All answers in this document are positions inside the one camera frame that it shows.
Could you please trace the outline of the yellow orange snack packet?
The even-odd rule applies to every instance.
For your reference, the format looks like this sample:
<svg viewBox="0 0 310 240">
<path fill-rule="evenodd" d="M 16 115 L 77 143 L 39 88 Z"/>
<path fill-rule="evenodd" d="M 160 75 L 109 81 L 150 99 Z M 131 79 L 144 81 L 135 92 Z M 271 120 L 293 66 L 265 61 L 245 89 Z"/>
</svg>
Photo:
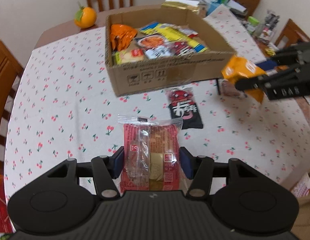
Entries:
<svg viewBox="0 0 310 240">
<path fill-rule="evenodd" d="M 222 69 L 221 73 L 223 78 L 234 86 L 237 81 L 242 79 L 248 80 L 266 75 L 266 72 L 263 69 L 251 61 L 245 59 L 244 57 L 235 55 L 231 57 L 230 61 Z M 264 92 L 258 87 L 254 87 L 255 83 L 256 81 L 254 81 L 252 85 L 249 85 L 248 88 L 245 88 L 243 91 L 254 98 L 258 103 L 262 103 L 264 99 Z"/>
</svg>

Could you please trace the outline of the red clear pastry packet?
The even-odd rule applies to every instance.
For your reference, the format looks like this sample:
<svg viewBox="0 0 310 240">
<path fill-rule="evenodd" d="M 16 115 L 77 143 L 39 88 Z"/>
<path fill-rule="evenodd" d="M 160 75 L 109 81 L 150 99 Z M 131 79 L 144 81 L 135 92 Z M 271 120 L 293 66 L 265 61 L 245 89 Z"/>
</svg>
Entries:
<svg viewBox="0 0 310 240">
<path fill-rule="evenodd" d="M 180 186 L 178 134 L 183 120 L 118 116 L 123 125 L 124 160 L 120 190 L 175 191 Z"/>
</svg>

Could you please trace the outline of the gold woven coaster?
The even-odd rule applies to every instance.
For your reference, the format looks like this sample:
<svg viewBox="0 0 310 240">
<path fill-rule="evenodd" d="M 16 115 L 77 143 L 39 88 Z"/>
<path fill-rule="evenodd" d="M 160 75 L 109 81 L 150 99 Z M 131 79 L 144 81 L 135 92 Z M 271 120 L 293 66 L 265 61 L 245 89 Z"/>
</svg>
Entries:
<svg viewBox="0 0 310 240">
<path fill-rule="evenodd" d="M 268 47 L 268 46 L 266 46 L 266 47 L 264 48 L 264 52 L 265 52 L 265 54 L 266 54 L 268 57 L 273 57 L 273 56 L 276 55 L 275 50 L 274 50 L 273 48 L 271 48 L 271 47 Z"/>
</svg>

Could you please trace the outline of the clear jar of pens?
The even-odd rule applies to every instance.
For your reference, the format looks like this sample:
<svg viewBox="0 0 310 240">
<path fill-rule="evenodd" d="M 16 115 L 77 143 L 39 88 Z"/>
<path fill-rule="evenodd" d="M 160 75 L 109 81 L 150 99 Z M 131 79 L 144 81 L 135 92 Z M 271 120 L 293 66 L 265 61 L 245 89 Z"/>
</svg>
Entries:
<svg viewBox="0 0 310 240">
<path fill-rule="evenodd" d="M 269 44 L 275 32 L 275 28 L 279 23 L 280 16 L 272 10 L 267 10 L 267 15 L 260 28 L 258 40 L 263 44 Z"/>
</svg>

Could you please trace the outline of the clear packet dark meat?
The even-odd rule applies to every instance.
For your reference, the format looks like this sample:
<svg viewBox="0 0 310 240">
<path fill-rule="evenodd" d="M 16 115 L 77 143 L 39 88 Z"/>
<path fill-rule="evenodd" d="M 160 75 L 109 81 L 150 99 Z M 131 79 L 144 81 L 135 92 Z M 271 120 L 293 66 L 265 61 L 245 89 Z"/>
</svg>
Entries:
<svg viewBox="0 0 310 240">
<path fill-rule="evenodd" d="M 232 98 L 244 99 L 247 95 L 235 88 L 229 81 L 225 79 L 217 80 L 217 90 L 220 95 L 229 96 Z"/>
</svg>

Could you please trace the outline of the green lid jar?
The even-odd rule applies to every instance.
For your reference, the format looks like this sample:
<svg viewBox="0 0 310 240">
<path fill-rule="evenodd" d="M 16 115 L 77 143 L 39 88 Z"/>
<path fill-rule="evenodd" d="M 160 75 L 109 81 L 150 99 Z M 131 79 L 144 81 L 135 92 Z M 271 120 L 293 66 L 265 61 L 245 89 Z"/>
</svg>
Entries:
<svg viewBox="0 0 310 240">
<path fill-rule="evenodd" d="M 246 29 L 250 34 L 253 34 L 259 24 L 260 24 L 259 20 L 257 20 L 253 16 L 249 16 L 249 18 L 247 19 Z"/>
</svg>

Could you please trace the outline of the white red small packet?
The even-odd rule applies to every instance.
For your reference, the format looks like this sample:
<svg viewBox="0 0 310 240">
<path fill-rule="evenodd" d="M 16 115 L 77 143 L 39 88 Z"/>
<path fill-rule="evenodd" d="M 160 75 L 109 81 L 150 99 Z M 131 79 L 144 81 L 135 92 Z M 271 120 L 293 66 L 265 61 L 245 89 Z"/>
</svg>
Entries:
<svg viewBox="0 0 310 240">
<path fill-rule="evenodd" d="M 196 31 L 189 28 L 178 27 L 178 30 L 189 38 L 194 38 L 198 36 L 198 33 Z"/>
</svg>

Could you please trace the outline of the pile of white papers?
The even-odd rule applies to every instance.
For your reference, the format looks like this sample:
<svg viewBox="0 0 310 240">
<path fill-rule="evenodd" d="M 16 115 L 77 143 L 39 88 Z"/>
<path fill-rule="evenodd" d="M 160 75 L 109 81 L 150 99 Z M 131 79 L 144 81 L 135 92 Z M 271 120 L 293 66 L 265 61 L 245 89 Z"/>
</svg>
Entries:
<svg viewBox="0 0 310 240">
<path fill-rule="evenodd" d="M 199 0 L 198 5 L 205 5 L 207 7 L 210 7 L 212 4 L 215 4 L 217 0 Z"/>
</svg>

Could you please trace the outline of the long yellow blue packet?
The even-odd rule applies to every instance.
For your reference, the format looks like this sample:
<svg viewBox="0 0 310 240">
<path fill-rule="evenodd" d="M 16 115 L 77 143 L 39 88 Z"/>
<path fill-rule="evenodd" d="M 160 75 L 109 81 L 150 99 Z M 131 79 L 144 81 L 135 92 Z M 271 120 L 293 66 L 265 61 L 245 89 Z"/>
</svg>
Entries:
<svg viewBox="0 0 310 240">
<path fill-rule="evenodd" d="M 186 35 L 184 35 L 183 33 L 181 33 L 178 30 L 178 27 L 182 27 L 182 26 L 175 25 L 175 24 L 169 24 L 169 23 L 154 22 L 154 23 L 150 23 L 150 24 L 142 27 L 139 31 L 143 35 L 152 35 L 152 34 L 162 35 L 164 38 L 166 38 L 170 42 L 185 41 L 189 46 L 194 48 L 194 50 L 197 53 L 204 52 L 208 49 L 205 45 L 196 41 L 195 37 L 189 38 Z"/>
</svg>

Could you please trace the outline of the gold tissue pack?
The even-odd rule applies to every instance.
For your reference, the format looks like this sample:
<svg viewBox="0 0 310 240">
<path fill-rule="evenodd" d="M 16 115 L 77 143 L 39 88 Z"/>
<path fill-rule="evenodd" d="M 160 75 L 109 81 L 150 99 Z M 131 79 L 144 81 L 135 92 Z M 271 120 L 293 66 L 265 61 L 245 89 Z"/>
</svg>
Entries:
<svg viewBox="0 0 310 240">
<path fill-rule="evenodd" d="M 161 4 L 162 8 L 175 8 L 175 9 L 181 9 L 181 10 L 190 10 L 191 12 L 194 12 L 195 14 L 199 13 L 199 7 L 188 5 L 181 2 L 164 2 Z"/>
</svg>

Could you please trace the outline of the yellow green cracker packet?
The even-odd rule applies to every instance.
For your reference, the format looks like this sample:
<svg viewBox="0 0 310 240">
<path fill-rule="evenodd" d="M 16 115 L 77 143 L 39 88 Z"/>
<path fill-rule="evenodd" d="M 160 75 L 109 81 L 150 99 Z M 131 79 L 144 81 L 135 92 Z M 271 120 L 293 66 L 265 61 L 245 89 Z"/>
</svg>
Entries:
<svg viewBox="0 0 310 240">
<path fill-rule="evenodd" d="M 115 64 L 132 63 L 144 60 L 144 53 L 141 49 L 122 50 L 113 54 Z"/>
</svg>

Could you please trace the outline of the brown cardboard box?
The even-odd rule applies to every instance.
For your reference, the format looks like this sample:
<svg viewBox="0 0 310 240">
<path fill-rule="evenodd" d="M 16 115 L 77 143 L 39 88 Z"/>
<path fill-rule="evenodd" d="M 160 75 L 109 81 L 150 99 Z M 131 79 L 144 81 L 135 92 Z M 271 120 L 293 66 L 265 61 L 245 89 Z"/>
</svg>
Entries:
<svg viewBox="0 0 310 240">
<path fill-rule="evenodd" d="M 105 64 L 116 96 L 218 79 L 236 54 L 203 18 L 183 9 L 107 16 Z"/>
</svg>

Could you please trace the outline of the crumpled orange snack bag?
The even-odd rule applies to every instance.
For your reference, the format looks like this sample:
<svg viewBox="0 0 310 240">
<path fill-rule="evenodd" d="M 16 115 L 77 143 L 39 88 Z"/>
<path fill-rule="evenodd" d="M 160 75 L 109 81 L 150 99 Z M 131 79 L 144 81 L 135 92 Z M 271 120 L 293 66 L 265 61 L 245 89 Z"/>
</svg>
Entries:
<svg viewBox="0 0 310 240">
<path fill-rule="evenodd" d="M 127 49 L 138 31 L 124 24 L 113 24 L 110 27 L 110 43 L 113 51 Z"/>
</svg>

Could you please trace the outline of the wooden chair at left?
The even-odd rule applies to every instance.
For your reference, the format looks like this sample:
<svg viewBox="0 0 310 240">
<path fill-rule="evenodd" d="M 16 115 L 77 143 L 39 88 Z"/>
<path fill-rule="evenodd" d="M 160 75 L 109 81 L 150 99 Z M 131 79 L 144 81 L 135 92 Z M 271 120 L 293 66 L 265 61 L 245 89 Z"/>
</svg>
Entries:
<svg viewBox="0 0 310 240">
<path fill-rule="evenodd" d="M 11 113 L 5 109 L 5 104 L 8 98 L 15 98 L 17 92 L 12 86 L 17 77 L 22 77 L 23 72 L 24 68 L 0 40 L 0 125 L 3 119 L 10 120 Z M 5 146 L 6 140 L 7 137 L 0 134 L 1 146 Z M 4 164 L 0 161 L 0 176 L 3 175 L 3 169 Z"/>
</svg>

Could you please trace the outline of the orange fruit with leaf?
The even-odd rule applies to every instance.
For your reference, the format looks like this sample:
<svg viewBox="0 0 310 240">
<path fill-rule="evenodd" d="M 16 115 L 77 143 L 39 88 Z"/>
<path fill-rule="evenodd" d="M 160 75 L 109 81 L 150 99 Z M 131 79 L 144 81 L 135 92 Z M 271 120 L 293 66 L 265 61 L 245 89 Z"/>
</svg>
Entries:
<svg viewBox="0 0 310 240">
<path fill-rule="evenodd" d="M 80 29 L 88 29 L 95 25 L 97 13 L 91 7 L 84 7 L 78 2 L 79 10 L 75 13 L 74 23 Z"/>
</svg>

